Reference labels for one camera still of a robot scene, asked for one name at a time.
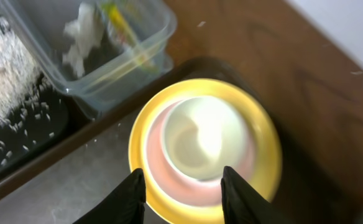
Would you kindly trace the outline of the green yellow snack wrapper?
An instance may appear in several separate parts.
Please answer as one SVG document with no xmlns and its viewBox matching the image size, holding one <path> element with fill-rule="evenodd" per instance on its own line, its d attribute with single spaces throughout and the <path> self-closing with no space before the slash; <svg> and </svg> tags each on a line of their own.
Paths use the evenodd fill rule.
<svg viewBox="0 0 363 224">
<path fill-rule="evenodd" d="M 110 42 L 117 48 L 121 48 L 124 53 L 130 55 L 132 61 L 142 70 L 157 71 L 156 64 L 147 55 L 142 47 L 136 32 L 125 18 L 115 1 L 104 1 L 99 3 L 99 11 Z"/>
</svg>

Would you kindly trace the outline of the pink bowl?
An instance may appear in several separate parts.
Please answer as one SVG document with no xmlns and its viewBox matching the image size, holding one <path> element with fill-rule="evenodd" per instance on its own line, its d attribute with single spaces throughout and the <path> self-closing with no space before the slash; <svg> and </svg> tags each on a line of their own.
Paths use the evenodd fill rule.
<svg viewBox="0 0 363 224">
<path fill-rule="evenodd" d="M 159 188 L 177 202 L 196 207 L 217 205 L 221 201 L 220 180 L 223 174 L 219 179 L 212 182 L 199 182 L 187 179 L 180 175 L 168 163 L 163 154 L 161 143 L 163 121 L 165 115 L 170 111 L 172 106 L 176 105 L 176 103 L 180 101 L 182 100 L 178 100 L 161 108 L 158 115 L 150 125 L 144 145 L 145 160 L 149 168 L 149 174 L 152 175 Z M 235 171 L 241 175 L 243 179 L 249 180 L 253 175 L 254 166 L 251 175 L 248 177 L 244 177 L 237 170 Z"/>
</svg>

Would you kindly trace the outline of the cream white cup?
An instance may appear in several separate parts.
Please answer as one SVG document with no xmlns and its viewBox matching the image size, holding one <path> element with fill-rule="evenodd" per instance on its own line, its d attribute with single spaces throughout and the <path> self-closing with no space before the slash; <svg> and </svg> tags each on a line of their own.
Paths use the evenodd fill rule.
<svg viewBox="0 0 363 224">
<path fill-rule="evenodd" d="M 245 119 L 230 103 L 197 96 L 172 106 L 162 125 L 162 151 L 182 176 L 212 182 L 230 166 L 251 175 L 255 152 Z"/>
</svg>

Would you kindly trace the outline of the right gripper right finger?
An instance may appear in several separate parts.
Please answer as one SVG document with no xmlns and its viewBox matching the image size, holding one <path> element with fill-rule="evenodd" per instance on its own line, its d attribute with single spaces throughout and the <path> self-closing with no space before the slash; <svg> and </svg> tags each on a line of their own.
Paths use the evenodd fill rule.
<svg viewBox="0 0 363 224">
<path fill-rule="evenodd" d="M 290 223 L 232 167 L 223 169 L 221 193 L 225 224 Z"/>
</svg>

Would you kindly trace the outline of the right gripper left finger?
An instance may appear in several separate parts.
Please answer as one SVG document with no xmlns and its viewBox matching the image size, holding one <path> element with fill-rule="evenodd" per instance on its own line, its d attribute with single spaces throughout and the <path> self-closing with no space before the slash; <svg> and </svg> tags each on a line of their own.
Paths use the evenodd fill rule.
<svg viewBox="0 0 363 224">
<path fill-rule="evenodd" d="M 137 168 L 74 224 L 142 224 L 145 203 L 144 173 L 141 168 Z"/>
</svg>

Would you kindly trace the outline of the yellow plate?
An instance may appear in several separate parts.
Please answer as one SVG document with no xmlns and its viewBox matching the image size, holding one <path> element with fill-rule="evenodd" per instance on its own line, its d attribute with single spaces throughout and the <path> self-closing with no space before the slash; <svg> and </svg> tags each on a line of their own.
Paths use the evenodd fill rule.
<svg viewBox="0 0 363 224">
<path fill-rule="evenodd" d="M 169 223 L 223 223 L 221 201 L 217 205 L 196 207 L 168 196 L 149 174 L 145 160 L 145 140 L 150 125 L 161 108 L 193 96 L 215 96 L 236 107 L 251 130 L 255 146 L 252 177 L 246 180 L 266 201 L 275 197 L 282 176 L 282 149 L 275 126 L 267 112 L 254 97 L 243 89 L 220 80 L 197 78 L 172 84 L 153 96 L 141 109 L 129 138 L 129 167 L 144 172 L 146 202 Z"/>
</svg>

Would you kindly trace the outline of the white tissue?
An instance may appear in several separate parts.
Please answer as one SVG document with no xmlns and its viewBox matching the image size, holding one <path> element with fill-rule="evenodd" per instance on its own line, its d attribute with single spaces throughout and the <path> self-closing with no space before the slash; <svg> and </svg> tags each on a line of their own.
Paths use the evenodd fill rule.
<svg viewBox="0 0 363 224">
<path fill-rule="evenodd" d="M 99 48 L 104 35 L 101 14 L 93 4 L 82 2 L 78 17 L 65 24 L 63 33 L 74 40 L 67 53 L 62 55 L 63 64 L 69 64 L 74 76 L 79 79 L 85 75 L 84 59 L 93 48 Z"/>
</svg>

